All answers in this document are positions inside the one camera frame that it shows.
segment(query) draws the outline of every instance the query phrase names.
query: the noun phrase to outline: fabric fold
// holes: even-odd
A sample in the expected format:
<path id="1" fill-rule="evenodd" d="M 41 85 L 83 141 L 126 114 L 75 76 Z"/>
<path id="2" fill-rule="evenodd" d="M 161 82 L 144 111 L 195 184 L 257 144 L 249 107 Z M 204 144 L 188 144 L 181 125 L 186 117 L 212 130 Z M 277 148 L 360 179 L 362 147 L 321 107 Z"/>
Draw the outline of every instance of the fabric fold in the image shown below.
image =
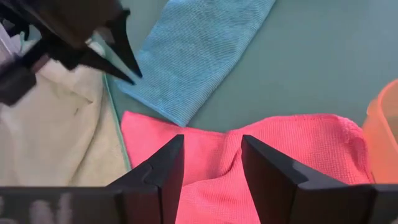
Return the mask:
<path id="1" fill-rule="evenodd" d="M 176 223 L 259 223 L 244 178 L 243 134 L 346 184 L 373 181 L 361 129 L 332 114 L 276 116 L 216 133 L 125 112 L 121 129 L 133 167 L 185 135 L 185 173 Z"/>

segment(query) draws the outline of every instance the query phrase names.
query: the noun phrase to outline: gray table surface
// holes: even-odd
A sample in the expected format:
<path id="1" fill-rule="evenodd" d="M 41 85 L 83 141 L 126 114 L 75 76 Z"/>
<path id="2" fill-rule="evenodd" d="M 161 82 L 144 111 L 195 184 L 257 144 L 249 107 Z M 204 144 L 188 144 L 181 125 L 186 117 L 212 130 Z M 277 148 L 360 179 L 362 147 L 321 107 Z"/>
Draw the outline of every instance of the gray table surface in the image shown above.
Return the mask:
<path id="1" fill-rule="evenodd" d="M 123 2 L 132 10 L 127 26 L 135 52 L 166 2 Z M 398 77 L 397 12 L 397 0 L 277 0 L 189 126 L 227 131 L 304 113 L 334 113 L 361 125 L 371 99 Z M 126 110 L 162 118 L 109 81 L 120 118 Z"/>

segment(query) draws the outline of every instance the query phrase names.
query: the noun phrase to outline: microfiber cloth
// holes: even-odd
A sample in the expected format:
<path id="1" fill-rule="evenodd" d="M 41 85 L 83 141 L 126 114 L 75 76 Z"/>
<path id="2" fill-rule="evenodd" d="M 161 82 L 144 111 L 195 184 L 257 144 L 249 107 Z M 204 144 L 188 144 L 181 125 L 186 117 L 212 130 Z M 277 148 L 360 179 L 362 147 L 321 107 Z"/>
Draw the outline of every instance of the microfiber cloth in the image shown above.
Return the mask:
<path id="1" fill-rule="evenodd" d="M 186 126 L 235 66 L 275 0 L 170 0 L 119 89 Z"/>
<path id="2" fill-rule="evenodd" d="M 36 80 L 18 104 L 0 105 L 0 186 L 105 186 L 125 174 L 102 72 L 49 60 Z"/>
<path id="3" fill-rule="evenodd" d="M 346 184 L 373 182 L 362 130 L 335 115 L 276 116 L 223 134 L 126 112 L 121 129 L 133 167 L 185 135 L 177 224 L 260 223 L 242 167 L 243 134 Z"/>

